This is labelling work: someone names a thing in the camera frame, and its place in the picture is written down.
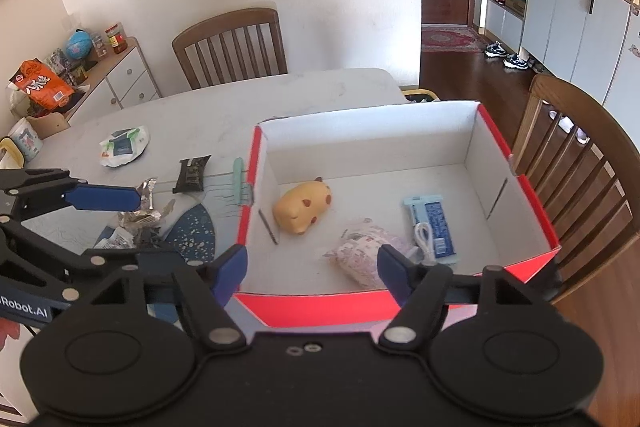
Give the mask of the gold foil snack bag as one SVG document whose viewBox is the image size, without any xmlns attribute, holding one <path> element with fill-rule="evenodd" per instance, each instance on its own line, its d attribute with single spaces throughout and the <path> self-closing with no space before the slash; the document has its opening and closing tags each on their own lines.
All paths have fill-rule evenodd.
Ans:
<svg viewBox="0 0 640 427">
<path fill-rule="evenodd" d="M 117 213 L 117 224 L 129 231 L 137 232 L 142 229 L 158 227 L 175 208 L 175 199 L 165 193 L 155 195 L 156 178 L 144 180 L 137 188 L 140 195 L 140 206 L 137 210 Z"/>
</svg>

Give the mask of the white green plastic bag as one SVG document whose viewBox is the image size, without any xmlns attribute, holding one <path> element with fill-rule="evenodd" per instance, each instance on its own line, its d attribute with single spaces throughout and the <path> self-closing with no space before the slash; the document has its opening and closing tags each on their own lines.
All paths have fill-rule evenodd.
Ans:
<svg viewBox="0 0 640 427">
<path fill-rule="evenodd" d="M 145 126 L 114 131 L 100 143 L 100 164 L 107 168 L 128 165 L 143 154 L 149 143 L 149 129 Z"/>
</svg>

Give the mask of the pink white snack packet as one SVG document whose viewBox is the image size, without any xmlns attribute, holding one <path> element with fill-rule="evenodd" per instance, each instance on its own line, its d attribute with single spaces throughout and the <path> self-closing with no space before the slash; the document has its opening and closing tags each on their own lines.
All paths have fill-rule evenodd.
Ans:
<svg viewBox="0 0 640 427">
<path fill-rule="evenodd" d="M 416 252 L 416 245 L 411 241 L 390 233 L 366 218 L 349 225 L 323 258 L 345 273 L 360 288 L 377 291 L 384 288 L 378 275 L 378 251 L 384 245 L 394 247 L 405 257 L 411 257 Z"/>
</svg>

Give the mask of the blue tissue pack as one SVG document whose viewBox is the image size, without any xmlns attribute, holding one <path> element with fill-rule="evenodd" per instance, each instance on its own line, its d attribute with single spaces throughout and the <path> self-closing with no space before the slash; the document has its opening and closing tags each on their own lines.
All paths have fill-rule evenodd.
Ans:
<svg viewBox="0 0 640 427">
<path fill-rule="evenodd" d="M 420 265 L 456 265 L 454 249 L 440 195 L 411 196 L 402 201 L 412 223 L 414 242 L 410 259 Z"/>
</svg>

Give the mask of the black snack packet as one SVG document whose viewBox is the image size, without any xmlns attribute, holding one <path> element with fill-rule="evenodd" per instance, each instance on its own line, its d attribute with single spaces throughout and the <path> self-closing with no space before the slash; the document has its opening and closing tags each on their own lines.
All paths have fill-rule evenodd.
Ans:
<svg viewBox="0 0 640 427">
<path fill-rule="evenodd" d="M 200 193 L 204 190 L 204 171 L 210 156 L 186 158 L 180 161 L 180 172 L 172 193 Z"/>
</svg>

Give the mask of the yellow capybara toy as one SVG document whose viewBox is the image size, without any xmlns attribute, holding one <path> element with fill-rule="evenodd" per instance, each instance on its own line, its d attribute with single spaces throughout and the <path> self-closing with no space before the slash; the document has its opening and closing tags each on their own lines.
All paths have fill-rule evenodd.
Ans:
<svg viewBox="0 0 640 427">
<path fill-rule="evenodd" d="M 322 178 L 298 184 L 273 205 L 272 214 L 281 231 L 303 235 L 330 208 L 332 192 Z"/>
</svg>

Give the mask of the mint green pen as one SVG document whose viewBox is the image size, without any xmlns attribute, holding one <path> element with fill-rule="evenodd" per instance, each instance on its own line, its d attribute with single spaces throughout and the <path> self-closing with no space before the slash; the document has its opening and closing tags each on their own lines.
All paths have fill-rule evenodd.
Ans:
<svg viewBox="0 0 640 427">
<path fill-rule="evenodd" d="M 243 171 L 244 161 L 242 157 L 237 157 L 232 165 L 232 197 L 233 202 L 237 206 L 241 206 L 243 202 Z"/>
</svg>

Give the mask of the clear bag dark contents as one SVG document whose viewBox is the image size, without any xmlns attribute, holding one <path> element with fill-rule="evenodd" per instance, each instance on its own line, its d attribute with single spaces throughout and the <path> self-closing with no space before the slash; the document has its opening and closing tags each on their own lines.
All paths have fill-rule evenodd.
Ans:
<svg viewBox="0 0 640 427">
<path fill-rule="evenodd" d="M 163 245 L 163 237 L 159 228 L 141 228 L 134 233 L 134 247 L 155 249 Z"/>
</svg>

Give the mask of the white printed foil pouch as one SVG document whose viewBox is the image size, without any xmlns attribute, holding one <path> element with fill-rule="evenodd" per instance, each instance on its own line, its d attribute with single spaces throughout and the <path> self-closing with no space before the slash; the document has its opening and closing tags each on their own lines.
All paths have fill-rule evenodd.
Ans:
<svg viewBox="0 0 640 427">
<path fill-rule="evenodd" d="M 122 227 L 105 227 L 94 244 L 96 249 L 131 249 L 134 236 Z"/>
</svg>

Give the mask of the white printed mug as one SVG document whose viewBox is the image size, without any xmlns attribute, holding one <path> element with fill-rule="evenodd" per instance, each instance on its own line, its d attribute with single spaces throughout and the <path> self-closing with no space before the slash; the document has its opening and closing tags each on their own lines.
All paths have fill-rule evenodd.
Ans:
<svg viewBox="0 0 640 427">
<path fill-rule="evenodd" d="M 43 143 L 32 124 L 22 118 L 17 121 L 8 133 L 9 138 L 15 143 L 23 154 L 25 161 L 29 162 L 36 158 L 42 149 Z"/>
</svg>

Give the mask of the white yellow kettle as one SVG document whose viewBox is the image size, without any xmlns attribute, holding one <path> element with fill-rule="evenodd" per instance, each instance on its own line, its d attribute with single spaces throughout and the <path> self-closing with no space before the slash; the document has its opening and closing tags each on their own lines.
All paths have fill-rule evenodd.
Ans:
<svg viewBox="0 0 640 427">
<path fill-rule="evenodd" d="M 13 140 L 5 136 L 0 140 L 0 169 L 22 169 L 25 159 Z"/>
</svg>

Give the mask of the white drawer sideboard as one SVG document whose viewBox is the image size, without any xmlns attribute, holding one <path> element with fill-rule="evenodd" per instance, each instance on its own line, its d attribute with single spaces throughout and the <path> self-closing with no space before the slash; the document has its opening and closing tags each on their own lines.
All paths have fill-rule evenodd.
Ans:
<svg viewBox="0 0 640 427">
<path fill-rule="evenodd" d="M 128 48 L 107 57 L 89 70 L 78 90 L 82 98 L 62 113 L 70 126 L 161 98 L 138 40 L 128 37 Z"/>
</svg>

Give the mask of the orange snack bag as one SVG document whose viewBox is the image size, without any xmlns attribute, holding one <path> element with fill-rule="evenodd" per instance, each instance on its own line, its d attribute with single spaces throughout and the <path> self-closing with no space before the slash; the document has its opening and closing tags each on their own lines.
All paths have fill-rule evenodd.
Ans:
<svg viewBox="0 0 640 427">
<path fill-rule="evenodd" d="M 48 112 L 66 106 L 75 93 L 72 86 L 36 58 L 24 61 L 10 81 Z"/>
</svg>

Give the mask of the blue globe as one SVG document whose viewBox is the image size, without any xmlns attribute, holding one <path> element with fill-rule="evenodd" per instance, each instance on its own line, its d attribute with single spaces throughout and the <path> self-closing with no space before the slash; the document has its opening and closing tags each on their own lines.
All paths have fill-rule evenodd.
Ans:
<svg viewBox="0 0 640 427">
<path fill-rule="evenodd" d="M 76 29 L 66 41 L 65 55 L 72 61 L 82 61 L 93 49 L 91 35 L 83 29 Z"/>
</svg>

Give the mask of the red lid jar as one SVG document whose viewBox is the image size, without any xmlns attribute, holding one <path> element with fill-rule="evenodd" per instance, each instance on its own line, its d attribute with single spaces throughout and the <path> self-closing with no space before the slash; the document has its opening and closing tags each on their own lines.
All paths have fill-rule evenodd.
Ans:
<svg viewBox="0 0 640 427">
<path fill-rule="evenodd" d="M 120 23 L 107 28 L 105 35 L 115 54 L 121 54 L 128 48 L 127 38 Z"/>
</svg>

